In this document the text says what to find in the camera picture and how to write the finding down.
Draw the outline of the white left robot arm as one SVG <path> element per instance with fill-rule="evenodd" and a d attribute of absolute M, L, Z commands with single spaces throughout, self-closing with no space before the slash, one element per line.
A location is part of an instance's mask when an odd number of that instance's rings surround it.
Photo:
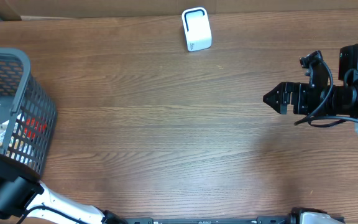
<path fill-rule="evenodd" d="M 50 190 L 28 166 L 0 154 L 0 219 L 28 217 L 54 223 L 126 223 L 109 210 L 83 205 Z"/>

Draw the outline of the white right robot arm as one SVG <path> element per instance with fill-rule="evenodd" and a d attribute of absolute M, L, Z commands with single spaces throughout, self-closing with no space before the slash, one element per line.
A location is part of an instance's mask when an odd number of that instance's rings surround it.
<path fill-rule="evenodd" d="M 281 82 L 264 95 L 264 103 L 279 114 L 286 114 L 287 106 L 293 105 L 293 112 L 304 116 L 295 122 L 296 125 L 307 123 L 317 128 L 330 128 L 353 122 L 358 135 L 358 44 L 340 49 L 340 86 L 334 84 L 333 74 L 321 51 L 300 58 L 300 65 L 310 78 L 309 82 Z"/>

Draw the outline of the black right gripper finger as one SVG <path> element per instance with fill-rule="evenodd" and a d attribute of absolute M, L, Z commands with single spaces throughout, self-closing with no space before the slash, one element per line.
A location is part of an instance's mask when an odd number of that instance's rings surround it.
<path fill-rule="evenodd" d="M 273 90 L 263 96 L 263 102 L 268 105 L 287 105 L 291 100 L 291 83 L 281 82 Z"/>
<path fill-rule="evenodd" d="M 273 102 L 267 103 L 272 109 L 274 109 L 279 114 L 287 114 L 288 105 L 286 103 Z"/>

